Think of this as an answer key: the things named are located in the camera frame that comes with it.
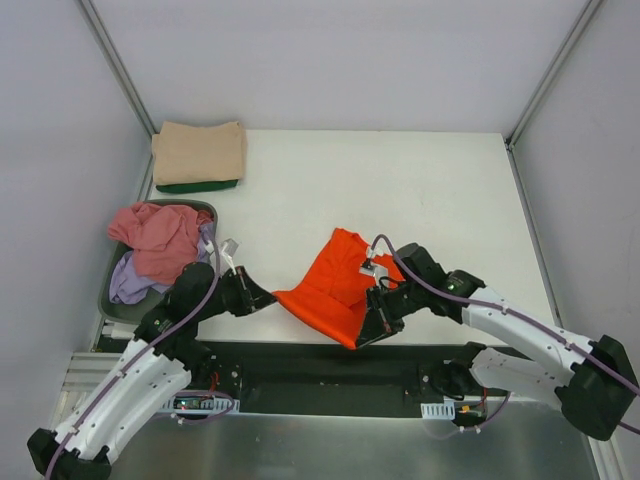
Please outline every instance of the metal frame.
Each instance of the metal frame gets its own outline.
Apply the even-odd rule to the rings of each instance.
[[[119,353],[74,353],[64,377],[62,391],[92,392],[118,363],[119,358]]]
[[[547,68],[546,72],[544,72],[544,75],[542,75],[542,79],[536,86],[533,95],[527,102],[527,106],[516,122],[516,126],[514,127],[513,132],[507,138],[507,146],[509,147],[509,149],[513,149],[513,146],[522,136],[522,133],[531,121],[531,117],[546,97],[546,94],[553,86],[556,78],[558,78],[558,74],[571,55],[571,52],[573,52],[574,48],[582,38],[582,35],[587,30],[596,14],[600,10],[600,7],[602,7],[604,3],[605,0],[588,0],[585,6],[582,8],[582,11],[578,15],[578,18],[571,26],[571,29],[569,30],[567,36],[564,38],[562,45],[560,45],[560,48],[553,57],[553,60],[551,60],[551,64]]]
[[[622,455],[615,433],[608,442],[598,442],[592,438],[587,440],[591,447],[598,475],[602,480],[629,480],[631,478],[621,460]]]
[[[547,298],[549,299],[549,303],[551,304],[551,311],[553,314],[555,324],[562,327],[563,324],[562,324],[562,318],[560,316],[560,309],[558,308],[558,302],[556,300],[555,294],[553,293],[553,288],[551,288],[549,270],[547,269],[547,263],[544,259],[544,254],[542,253],[542,247],[540,246],[540,235],[538,234],[538,227],[536,225],[535,219],[533,217],[533,213],[531,211],[531,204],[529,202],[529,198],[527,197],[527,192],[524,187],[524,183],[522,182],[522,176],[518,171],[518,165],[513,156],[513,152],[508,145],[506,148],[507,148],[507,156],[509,157],[509,163],[511,164],[511,170],[513,172],[513,179],[516,182],[516,188],[518,190],[518,195],[520,197],[520,203],[522,204],[524,217],[527,221],[527,227],[529,227],[529,236],[531,237],[531,242],[533,243],[533,250],[536,254],[536,259],[538,260],[538,268],[540,269],[540,274],[542,276],[542,283],[544,284],[544,289],[547,293]]]
[[[120,88],[122,88],[122,93],[127,98],[131,108],[142,124],[142,128],[144,128],[149,137],[154,133],[158,133],[92,0],[76,0],[76,4],[86,20],[96,43],[100,47],[105,60],[109,64],[114,78],[120,85]]]

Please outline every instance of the lavender cloth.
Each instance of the lavender cloth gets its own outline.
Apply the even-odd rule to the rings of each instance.
[[[205,248],[205,239],[213,238],[213,227],[213,223],[206,223],[200,226],[200,239],[197,245],[198,256],[196,258],[198,262],[209,263],[209,252]],[[109,301],[111,303],[134,305],[147,296],[150,288],[159,293],[164,293],[171,286],[162,285],[148,277],[138,275],[133,266],[132,255],[133,251],[125,253],[113,270],[111,283],[109,284]]]

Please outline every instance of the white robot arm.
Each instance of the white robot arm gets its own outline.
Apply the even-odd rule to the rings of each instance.
[[[29,438],[46,480],[106,480],[129,440],[167,401],[199,373],[209,378],[211,351],[195,339],[198,322],[222,312],[248,315],[275,302],[242,266],[219,280],[216,289],[208,264],[188,265],[89,398],[54,431],[38,429]],[[228,400],[221,413],[235,406]]]
[[[471,383],[454,377],[470,376],[482,387],[518,393],[561,410],[574,427],[597,440],[611,437],[640,394],[620,342],[606,335],[596,342],[544,325],[473,275],[461,270],[446,273],[415,243],[396,252],[384,235],[378,236],[361,272],[376,278],[384,275],[373,263],[379,240],[387,242],[405,279],[393,289],[380,283],[367,291],[366,335],[358,339],[360,345],[394,335],[404,328],[403,316],[429,308],[493,335],[526,357],[467,344],[462,358],[445,365],[432,379],[456,387],[453,395],[468,393],[458,387]]]

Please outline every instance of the pink cloth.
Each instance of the pink cloth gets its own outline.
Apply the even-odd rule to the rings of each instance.
[[[133,248],[138,275],[173,285],[185,265],[196,261],[198,227],[211,221],[208,212],[186,205],[138,202],[118,210],[107,234]]]

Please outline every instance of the white table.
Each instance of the white table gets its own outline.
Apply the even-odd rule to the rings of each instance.
[[[417,242],[552,323],[502,137],[498,134],[252,130],[237,188],[182,197],[212,204],[218,240],[241,243],[236,264],[267,290],[295,287],[335,227],[396,248]],[[170,198],[153,190],[152,198]],[[500,344],[428,310],[386,344]],[[132,328],[116,326],[115,338]],[[200,324],[198,338],[330,343],[279,305]]]

